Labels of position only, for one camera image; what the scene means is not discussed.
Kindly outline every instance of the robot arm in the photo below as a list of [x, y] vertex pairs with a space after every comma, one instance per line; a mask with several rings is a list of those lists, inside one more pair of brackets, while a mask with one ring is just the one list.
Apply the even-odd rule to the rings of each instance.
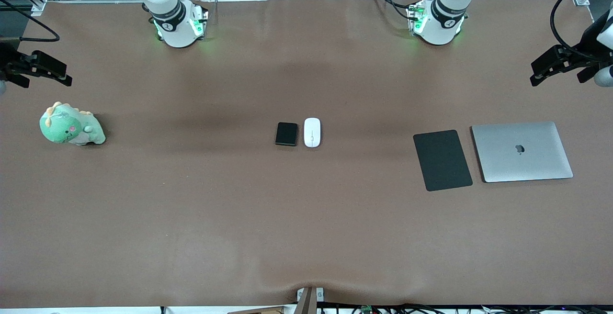
[[142, 0], [161, 40], [181, 48], [204, 38], [208, 11], [190, 0]]
[[[550, 17], [553, 21], [556, 7]], [[534, 74], [530, 77], [533, 87], [545, 79], [570, 70], [584, 68], [577, 74], [580, 83], [594, 78], [600, 87], [613, 87], [613, 4], [591, 24], [575, 46], [569, 46], [560, 38], [561, 45], [554, 45], [532, 62]]]
[[410, 22], [411, 32], [419, 35], [426, 42], [444, 45], [460, 32], [464, 14], [471, 0], [422, 0], [416, 4], [410, 17], [417, 21]]
[[25, 55], [17, 52], [8, 42], [0, 42], [0, 95], [6, 90], [7, 81], [28, 88], [30, 80], [24, 75], [46, 77], [66, 87], [72, 85], [72, 77], [66, 74], [66, 64], [61, 61], [41, 51]]

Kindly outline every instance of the green dinosaur plush toy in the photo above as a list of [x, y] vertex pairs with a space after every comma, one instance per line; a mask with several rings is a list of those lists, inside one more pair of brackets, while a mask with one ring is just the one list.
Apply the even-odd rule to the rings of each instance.
[[55, 102], [40, 117], [40, 131], [54, 143], [84, 146], [89, 142], [102, 144], [106, 140], [98, 119], [91, 112], [79, 111], [61, 102]]

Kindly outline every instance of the computer mouse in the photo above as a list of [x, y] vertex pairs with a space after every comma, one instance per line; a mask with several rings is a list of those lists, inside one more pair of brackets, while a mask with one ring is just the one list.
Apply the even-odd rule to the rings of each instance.
[[317, 118], [307, 118], [305, 120], [305, 146], [316, 148], [321, 141], [321, 122]]

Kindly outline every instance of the brown table surface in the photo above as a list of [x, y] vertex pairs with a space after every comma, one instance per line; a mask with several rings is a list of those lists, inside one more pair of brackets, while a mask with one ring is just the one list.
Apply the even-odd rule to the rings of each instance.
[[[0, 306], [613, 303], [613, 91], [532, 88], [555, 0], [475, 0], [447, 46], [381, 0], [213, 4], [208, 38], [160, 43], [140, 4], [48, 4], [68, 64], [1, 98]], [[574, 42], [589, 13], [566, 0]], [[29, 24], [27, 35], [46, 35]], [[102, 146], [48, 142], [55, 101]], [[275, 146], [278, 122], [322, 144]], [[486, 184], [469, 127], [553, 120], [573, 179]], [[427, 192], [412, 136], [457, 129], [474, 185]]]

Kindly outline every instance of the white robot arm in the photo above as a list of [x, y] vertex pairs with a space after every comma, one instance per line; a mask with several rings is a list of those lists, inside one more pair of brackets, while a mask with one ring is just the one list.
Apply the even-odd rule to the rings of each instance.
[[190, 0], [142, 0], [160, 38], [170, 46], [186, 47], [204, 38], [208, 12]]
[[409, 9], [409, 27], [412, 34], [419, 35], [433, 45], [444, 45], [460, 32], [464, 14], [471, 0], [422, 0]]
[[532, 62], [532, 86], [536, 87], [555, 74], [583, 68], [577, 74], [580, 83], [594, 78], [600, 87], [613, 87], [613, 4], [583, 32], [576, 45], [570, 46], [556, 30], [556, 10], [561, 2], [556, 2], [549, 17], [551, 30], [560, 44], [552, 46]]

